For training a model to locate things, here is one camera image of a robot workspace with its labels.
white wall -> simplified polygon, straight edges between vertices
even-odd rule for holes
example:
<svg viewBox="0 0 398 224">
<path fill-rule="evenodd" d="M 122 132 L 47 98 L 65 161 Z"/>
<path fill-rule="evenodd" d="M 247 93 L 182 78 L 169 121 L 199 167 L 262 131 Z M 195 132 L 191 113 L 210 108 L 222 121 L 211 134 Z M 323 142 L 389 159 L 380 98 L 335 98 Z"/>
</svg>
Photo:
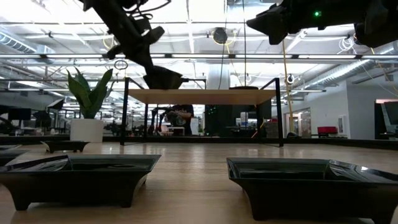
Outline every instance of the white wall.
<svg viewBox="0 0 398 224">
<path fill-rule="evenodd" d="M 50 95 L 39 95 L 36 92 L 28 92 L 28 97 L 15 93 L 0 93 L 0 105 L 44 110 L 46 106 L 59 98 Z"/>
<path fill-rule="evenodd" d="M 351 138 L 374 139 L 375 100 L 398 99 L 398 97 L 384 90 L 377 83 L 381 83 L 384 88 L 396 95 L 398 95 L 398 92 L 391 87 L 391 83 L 385 82 L 383 77 L 357 85 L 347 82 Z"/>
<path fill-rule="evenodd" d="M 311 132 L 318 134 L 320 126 L 338 126 L 338 117 L 348 114 L 347 85 L 343 81 L 337 87 L 325 88 L 324 93 L 310 93 L 304 101 L 294 101 L 292 111 L 310 108 L 311 111 Z M 289 113 L 289 106 L 282 106 L 282 114 Z M 272 115 L 276 116 L 276 107 L 272 109 Z M 350 138 L 350 126 L 347 124 L 347 136 Z"/>
</svg>

table surface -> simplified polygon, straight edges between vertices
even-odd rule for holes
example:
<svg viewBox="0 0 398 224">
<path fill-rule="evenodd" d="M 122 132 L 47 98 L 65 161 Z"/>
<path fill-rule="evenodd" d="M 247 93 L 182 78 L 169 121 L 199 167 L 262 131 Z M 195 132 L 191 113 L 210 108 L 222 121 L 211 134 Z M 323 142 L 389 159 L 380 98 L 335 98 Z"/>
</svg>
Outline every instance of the table surface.
<svg viewBox="0 0 398 224">
<path fill-rule="evenodd" d="M 275 94 L 275 90 L 129 90 L 143 103 L 173 105 L 259 105 Z"/>
<path fill-rule="evenodd" d="M 74 154 L 45 152 L 44 145 L 22 146 L 29 152 L 10 162 Z M 161 154 L 131 208 L 118 205 L 71 206 L 33 203 L 15 211 L 9 191 L 0 186 L 0 223 L 74 224 L 371 224 L 371 220 L 268 220 L 256 222 L 242 188 L 228 179 L 226 157 L 335 159 L 398 173 L 398 152 L 321 144 L 88 144 L 83 154 Z M 398 209 L 392 223 L 398 223 Z"/>
</svg>

ceiling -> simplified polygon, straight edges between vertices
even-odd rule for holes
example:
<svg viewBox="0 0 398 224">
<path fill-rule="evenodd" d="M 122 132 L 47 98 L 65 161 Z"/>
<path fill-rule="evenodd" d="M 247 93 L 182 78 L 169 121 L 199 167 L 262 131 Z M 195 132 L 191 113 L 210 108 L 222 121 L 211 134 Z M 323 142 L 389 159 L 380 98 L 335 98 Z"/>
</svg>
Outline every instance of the ceiling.
<svg viewBox="0 0 398 224">
<path fill-rule="evenodd" d="M 248 0 L 245 10 L 241 3 L 230 4 L 225 9 L 224 0 L 172 0 L 162 9 L 151 12 L 152 27 L 162 26 L 165 30 L 163 37 L 151 45 L 152 54 L 282 54 L 282 44 L 269 45 L 267 37 L 244 25 L 244 21 L 252 19 L 256 14 L 267 10 L 273 2 Z M 141 9 L 150 9 L 163 4 L 161 0 L 150 0 Z M 8 1 L 0 7 L 0 33 L 12 35 L 13 38 L 28 46 L 37 48 L 47 46 L 51 53 L 56 54 L 104 54 L 114 44 L 113 36 L 106 34 L 107 27 L 102 20 L 90 9 L 83 12 L 82 3 L 77 0 L 18 0 Z M 217 44 L 212 38 L 216 27 L 226 29 L 228 46 Z M 327 27 L 323 31 L 317 29 L 302 30 L 299 34 L 289 35 L 285 40 L 287 54 L 368 54 L 369 48 L 356 45 L 347 35 L 353 35 L 353 25 Z M 0 54 L 21 54 L 10 46 L 0 45 Z M 55 60 L 46 65 L 34 60 L 8 60 L 8 67 L 23 68 L 25 72 L 18 74 L 26 78 L 66 79 L 66 70 L 71 66 L 79 66 L 85 76 L 95 79 L 109 68 L 113 61 L 106 60 Z M 210 65 L 227 63 L 234 78 L 231 86 L 246 83 L 262 87 L 275 77 L 284 78 L 285 68 L 283 60 L 274 62 L 247 59 L 243 60 L 215 60 L 204 59 L 154 59 L 156 65 L 179 72 L 187 78 L 206 78 L 211 72 Z M 288 63 L 287 72 L 293 74 L 297 82 L 309 82 L 318 75 L 344 63 L 339 61 L 316 62 L 302 60 Z M 129 62 L 125 70 L 117 71 L 115 79 L 129 76 L 145 86 L 142 76 L 145 71 L 142 67 Z M 2 73 L 3 78 L 15 78 L 13 73 Z M 23 83 L 13 83 L 15 87 L 24 86 Z M 45 82 L 44 85 L 65 88 L 65 82 Z M 123 88 L 121 82 L 116 88 Z M 203 88 L 202 83 L 184 83 L 182 88 Z M 121 98 L 119 93 L 112 97 Z"/>
</svg>

black metal frame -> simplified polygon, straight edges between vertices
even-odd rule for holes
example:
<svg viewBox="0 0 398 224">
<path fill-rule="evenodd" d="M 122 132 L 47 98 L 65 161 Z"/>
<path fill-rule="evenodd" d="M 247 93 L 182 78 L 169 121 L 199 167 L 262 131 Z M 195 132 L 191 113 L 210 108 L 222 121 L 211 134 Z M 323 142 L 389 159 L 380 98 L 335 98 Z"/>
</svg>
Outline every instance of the black metal frame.
<svg viewBox="0 0 398 224">
<path fill-rule="evenodd" d="M 205 88 L 206 86 L 206 80 L 199 79 L 199 80 L 193 80 L 189 79 L 190 81 L 203 81 L 205 82 Z M 122 126 L 121 126 L 121 132 L 120 132 L 120 145 L 124 146 L 126 142 L 126 123 L 127 123 L 127 102 L 128 102 L 128 97 L 129 97 L 129 82 L 134 82 L 139 88 L 144 89 L 142 86 L 140 86 L 138 83 L 136 83 L 134 80 L 131 78 L 125 78 L 124 79 L 124 98 L 123 98 L 123 115 L 122 115 Z M 269 85 L 275 82 L 275 92 L 276 92 L 276 103 L 277 103 L 277 119 L 278 119 L 278 144 L 279 147 L 284 146 L 284 134 L 282 130 L 282 105 L 280 102 L 280 81 L 279 78 L 274 78 L 267 84 L 265 84 L 260 90 L 263 90 L 267 88 Z M 262 138 L 260 135 L 260 128 L 261 128 L 261 122 L 259 121 L 260 114 L 259 114 L 259 106 L 256 105 L 256 116 L 257 116 L 257 139 L 258 143 L 262 142 Z M 144 115 L 144 136 L 141 138 L 143 142 L 147 141 L 147 123 L 148 123 L 148 104 L 145 104 L 145 115 Z"/>
</svg>

potted plant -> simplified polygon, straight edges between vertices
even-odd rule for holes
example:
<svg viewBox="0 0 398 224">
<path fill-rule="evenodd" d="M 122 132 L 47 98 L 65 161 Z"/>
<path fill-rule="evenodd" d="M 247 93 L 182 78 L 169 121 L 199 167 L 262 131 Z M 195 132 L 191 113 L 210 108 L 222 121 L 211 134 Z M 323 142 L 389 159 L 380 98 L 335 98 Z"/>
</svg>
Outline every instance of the potted plant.
<svg viewBox="0 0 398 224">
<path fill-rule="evenodd" d="M 90 89 L 84 76 L 76 68 L 77 74 L 73 78 L 68 71 L 68 87 L 80 105 L 84 119 L 73 119 L 70 125 L 71 141 L 102 142 L 104 123 L 95 119 L 107 95 L 106 86 L 112 78 L 113 69 L 105 72 L 97 85 Z"/>
</svg>

